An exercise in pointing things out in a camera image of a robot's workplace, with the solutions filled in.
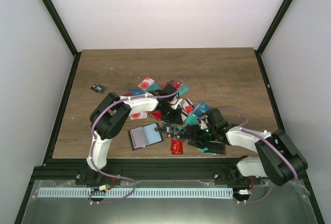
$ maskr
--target black metal frame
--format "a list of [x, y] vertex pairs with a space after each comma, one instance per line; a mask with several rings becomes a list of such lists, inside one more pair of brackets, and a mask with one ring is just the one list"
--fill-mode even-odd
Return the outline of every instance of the black metal frame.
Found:
[[[53, 151], [59, 129], [64, 116], [65, 108], [70, 95], [76, 70], [80, 60], [81, 52], [78, 52], [62, 22], [51, 0], [42, 0], [49, 11], [52, 19], [58, 27], [63, 39], [70, 49], [74, 60], [71, 66], [71, 71], [64, 90], [61, 104], [56, 116], [55, 124], [51, 133], [49, 145], [43, 160], [43, 166], [35, 167], [26, 193], [24, 195], [22, 205], [18, 212], [16, 222], [21, 223], [26, 205], [31, 194], [33, 183], [35, 180], [78, 180], [80, 170], [85, 166], [85, 159], [54, 159]], [[284, 0], [280, 6], [274, 20], [272, 21], [265, 37], [263, 38], [259, 48], [255, 51], [257, 61], [261, 70], [263, 81], [269, 95], [269, 99], [274, 111], [277, 125], [284, 130], [282, 122], [267, 73], [265, 71], [261, 55], [271, 40], [275, 30], [280, 24], [283, 16], [289, 8], [292, 0]], [[105, 171], [117, 171], [123, 176], [132, 177], [135, 180], [214, 180], [215, 184], [224, 184], [229, 187], [246, 186], [250, 182], [233, 182], [228, 178], [227, 170], [236, 165], [242, 158], [194, 158], [194, 159], [107, 159]], [[307, 175], [300, 177], [304, 180], [306, 188], [310, 191], [310, 202], [313, 206], [315, 216], [318, 223], [324, 223], [319, 206], [314, 197], [309, 178]]]

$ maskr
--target wooden table surface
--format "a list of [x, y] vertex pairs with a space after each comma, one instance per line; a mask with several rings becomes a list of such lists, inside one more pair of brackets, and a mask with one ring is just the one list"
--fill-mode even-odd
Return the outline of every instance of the wooden table surface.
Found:
[[[238, 109], [249, 119], [247, 128], [277, 130], [253, 48], [84, 50], [53, 157], [86, 158], [92, 141], [90, 114], [109, 92], [122, 95], [128, 89], [138, 88], [137, 85], [145, 77], [151, 77], [159, 85], [180, 78], [190, 88], [182, 98], [189, 98], [193, 104], [202, 101], [210, 107]], [[103, 95], [90, 90], [95, 83], [107, 87]], [[224, 111], [222, 115], [229, 123], [243, 121], [238, 114], [230, 111]], [[185, 144], [183, 155], [171, 155], [170, 139], [132, 151], [127, 131], [154, 122], [150, 117], [128, 119], [113, 139], [108, 157], [256, 156], [237, 146], [227, 146], [226, 155], [204, 155]]]

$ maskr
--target blue card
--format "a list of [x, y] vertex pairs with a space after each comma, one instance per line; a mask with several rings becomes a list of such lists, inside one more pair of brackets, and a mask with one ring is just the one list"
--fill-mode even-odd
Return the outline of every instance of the blue card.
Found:
[[210, 110], [210, 109], [211, 109], [211, 108], [210, 108], [207, 104], [205, 104], [205, 103], [199, 101], [199, 102], [197, 103], [197, 105], [195, 106], [195, 108], [192, 110], [192, 112], [193, 112], [193, 114], [195, 114], [197, 117], [201, 117], [205, 112], [207, 112], [207, 111]]
[[185, 94], [186, 92], [188, 92], [190, 89], [185, 85], [183, 84], [182, 87], [180, 88], [179, 90], [179, 96], [182, 96], [183, 94]]
[[160, 87], [156, 83], [152, 83], [147, 91], [156, 91], [157, 89], [160, 89]]
[[134, 96], [145, 94], [145, 91], [142, 89], [129, 89], [128, 92], [132, 93]]

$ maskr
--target small black object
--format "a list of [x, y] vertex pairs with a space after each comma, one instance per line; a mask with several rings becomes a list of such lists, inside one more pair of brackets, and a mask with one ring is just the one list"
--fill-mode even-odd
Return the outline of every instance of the small black object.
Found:
[[[91, 123], [93, 124], [103, 110], [119, 99], [116, 93], [109, 93], [89, 117]], [[105, 113], [96, 125], [96, 130], [102, 140], [111, 139], [118, 135], [131, 112], [131, 107], [121, 102], [112, 107], [111, 110], [116, 110], [116, 112], [114, 114], [110, 114], [109, 112]]]
[[[173, 93], [175, 93], [177, 91], [177, 89], [171, 85], [171, 83], [168, 83], [161, 91], [159, 91], [159, 95], [160, 96], [167, 96], [167, 95], [171, 95]], [[175, 97], [175, 95], [168, 97], [168, 98], [163, 98], [167, 101], [171, 101], [173, 98]]]
[[101, 84], [97, 84], [97, 83], [93, 84], [92, 87], [91, 87], [92, 91], [97, 92], [101, 95], [106, 91], [106, 89], [107, 88], [105, 86], [103, 86]]
[[171, 109], [166, 115], [162, 114], [161, 120], [166, 123], [182, 125], [183, 124], [182, 109], [181, 108]]
[[[298, 175], [308, 168], [307, 161], [293, 144], [290, 137], [283, 131], [277, 130], [266, 138], [290, 162]], [[268, 178], [277, 186], [282, 186], [293, 179], [294, 175], [290, 168], [281, 158], [262, 140], [255, 143], [261, 163]]]
[[206, 143], [207, 150], [204, 153], [217, 153], [225, 154], [225, 144], [217, 142], [208, 142]]
[[228, 126], [228, 122], [223, 118], [219, 109], [210, 109], [205, 113], [207, 123], [211, 129], [223, 129]]

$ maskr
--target red card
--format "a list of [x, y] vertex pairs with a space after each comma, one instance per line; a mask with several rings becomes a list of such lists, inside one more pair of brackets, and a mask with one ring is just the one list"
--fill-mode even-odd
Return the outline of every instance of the red card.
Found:
[[180, 140], [175, 140], [174, 138], [171, 138], [171, 154], [172, 155], [181, 155], [184, 154], [184, 148], [183, 143]]
[[123, 96], [133, 96], [133, 93], [126, 93]]
[[189, 105], [189, 106], [185, 107], [186, 113], [188, 113], [188, 114], [192, 111], [192, 109], [193, 109], [192, 105]]
[[147, 112], [140, 112], [130, 116], [131, 120], [145, 119], [147, 118]]
[[159, 121], [161, 120], [162, 115], [161, 115], [160, 111], [156, 110], [156, 111], [150, 112], [149, 114], [151, 116], [153, 116], [155, 119], [157, 119]]
[[144, 79], [144, 81], [142, 81], [138, 87], [143, 89], [144, 91], [148, 89], [148, 87], [150, 87], [152, 84], [154, 83], [154, 80], [150, 77], [147, 77]]

